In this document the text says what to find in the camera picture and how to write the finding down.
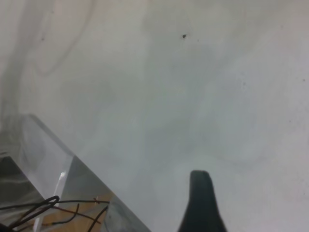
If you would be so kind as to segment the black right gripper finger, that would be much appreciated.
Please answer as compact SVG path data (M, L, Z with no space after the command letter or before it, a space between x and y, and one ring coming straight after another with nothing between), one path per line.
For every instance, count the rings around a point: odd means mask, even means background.
M179 231L227 231L219 213L212 179L206 171L190 173L189 200Z

